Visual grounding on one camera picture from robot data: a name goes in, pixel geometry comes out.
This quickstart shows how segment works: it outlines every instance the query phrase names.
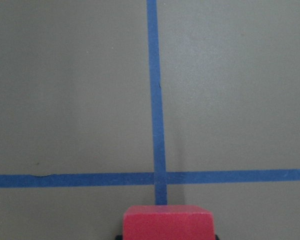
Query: gray floor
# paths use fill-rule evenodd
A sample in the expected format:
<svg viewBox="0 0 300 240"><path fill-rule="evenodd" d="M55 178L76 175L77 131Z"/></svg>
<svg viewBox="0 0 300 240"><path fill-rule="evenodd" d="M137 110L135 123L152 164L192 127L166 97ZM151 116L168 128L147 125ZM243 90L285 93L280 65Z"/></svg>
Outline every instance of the gray floor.
<svg viewBox="0 0 300 240"><path fill-rule="evenodd" d="M168 171L300 168L300 0L158 0ZM153 171L145 0L0 1L0 174ZM221 240L300 239L300 181L168 187ZM153 186L0 188L0 240L105 240Z"/></svg>

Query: red box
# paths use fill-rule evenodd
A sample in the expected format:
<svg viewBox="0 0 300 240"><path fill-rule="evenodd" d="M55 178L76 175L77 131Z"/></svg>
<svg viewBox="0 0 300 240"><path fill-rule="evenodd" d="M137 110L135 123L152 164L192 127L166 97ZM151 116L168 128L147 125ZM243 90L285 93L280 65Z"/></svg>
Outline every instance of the red box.
<svg viewBox="0 0 300 240"><path fill-rule="evenodd" d="M215 240L210 211L194 205L139 205L123 216L123 240Z"/></svg>

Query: blue tape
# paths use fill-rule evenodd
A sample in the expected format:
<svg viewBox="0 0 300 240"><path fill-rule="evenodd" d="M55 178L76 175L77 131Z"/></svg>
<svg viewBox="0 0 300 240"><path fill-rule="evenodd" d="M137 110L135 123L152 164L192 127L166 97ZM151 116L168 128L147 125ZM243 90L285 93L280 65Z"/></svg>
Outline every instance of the blue tape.
<svg viewBox="0 0 300 240"><path fill-rule="evenodd" d="M47 188L153 185L153 172L0 175L0 188Z"/></svg>
<svg viewBox="0 0 300 240"><path fill-rule="evenodd" d="M160 86L160 56L157 1L147 0L149 73L152 111L155 204L167 204L167 172L165 154L164 117Z"/></svg>
<svg viewBox="0 0 300 240"><path fill-rule="evenodd" d="M168 172L168 184L300 181L300 169Z"/></svg>

